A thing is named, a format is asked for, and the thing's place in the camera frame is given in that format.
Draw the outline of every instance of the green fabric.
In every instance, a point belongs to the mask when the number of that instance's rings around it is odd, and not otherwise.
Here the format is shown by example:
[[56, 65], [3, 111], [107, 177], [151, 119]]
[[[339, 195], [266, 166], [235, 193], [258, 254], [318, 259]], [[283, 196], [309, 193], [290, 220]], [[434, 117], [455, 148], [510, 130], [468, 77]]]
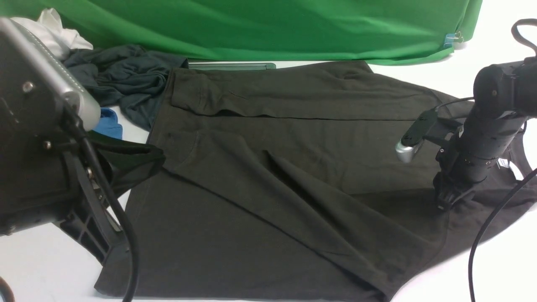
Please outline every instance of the green fabric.
[[98, 47], [141, 44], [206, 60], [355, 60], [409, 64], [473, 35], [482, 0], [0, 0], [36, 19], [56, 8]]

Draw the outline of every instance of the binder clip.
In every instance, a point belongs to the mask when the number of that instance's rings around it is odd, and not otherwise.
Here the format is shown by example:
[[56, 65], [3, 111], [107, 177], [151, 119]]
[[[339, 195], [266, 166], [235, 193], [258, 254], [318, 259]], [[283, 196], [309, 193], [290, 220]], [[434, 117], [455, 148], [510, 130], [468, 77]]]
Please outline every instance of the binder clip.
[[453, 47], [454, 43], [463, 43], [465, 41], [461, 32], [449, 33], [444, 39], [444, 48]]

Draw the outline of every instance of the white table surface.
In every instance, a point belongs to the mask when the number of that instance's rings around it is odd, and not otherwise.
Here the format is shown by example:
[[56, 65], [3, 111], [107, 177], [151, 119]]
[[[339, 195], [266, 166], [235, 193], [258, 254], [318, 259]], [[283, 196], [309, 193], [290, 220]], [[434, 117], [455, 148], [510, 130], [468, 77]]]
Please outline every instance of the white table surface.
[[[474, 77], [481, 68], [533, 55], [511, 37], [511, 25], [521, 18], [537, 18], [535, 0], [484, 1], [474, 38], [448, 59], [372, 69], [456, 97], [471, 96]], [[537, 42], [537, 28], [523, 27], [521, 33]], [[314, 62], [275, 63], [284, 68]], [[125, 140], [146, 141], [146, 131], [119, 116]], [[536, 139], [537, 121], [531, 120], [524, 146], [532, 168], [537, 168]], [[120, 198], [122, 205], [127, 203], [127, 195]], [[474, 266], [478, 302], [537, 301], [536, 234], [537, 211], [530, 211], [480, 246]], [[405, 285], [392, 301], [469, 301], [467, 261], [465, 252], [429, 269]], [[100, 270], [99, 263], [85, 249], [51, 224], [0, 237], [0, 276], [11, 285], [17, 302], [119, 301], [103, 297], [93, 289]]]

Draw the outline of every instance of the blue cloth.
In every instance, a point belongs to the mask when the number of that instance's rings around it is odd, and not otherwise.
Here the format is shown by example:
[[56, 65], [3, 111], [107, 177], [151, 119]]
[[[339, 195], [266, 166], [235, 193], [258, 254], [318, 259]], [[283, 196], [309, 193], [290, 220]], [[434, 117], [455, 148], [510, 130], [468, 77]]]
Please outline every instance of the blue cloth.
[[93, 131], [118, 140], [123, 139], [123, 127], [118, 123], [118, 115], [110, 108], [101, 108], [101, 118]]

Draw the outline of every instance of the screw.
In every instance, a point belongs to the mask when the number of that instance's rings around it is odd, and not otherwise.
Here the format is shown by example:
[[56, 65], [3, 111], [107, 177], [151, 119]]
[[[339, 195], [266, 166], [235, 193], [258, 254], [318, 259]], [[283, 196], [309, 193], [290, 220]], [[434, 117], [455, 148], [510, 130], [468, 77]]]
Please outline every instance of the screw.
[[35, 85], [32, 82], [24, 82], [23, 84], [23, 92], [25, 94], [29, 93], [35, 88]]
[[93, 171], [91, 170], [90, 167], [86, 168], [86, 173], [88, 174], [89, 179], [93, 179]]

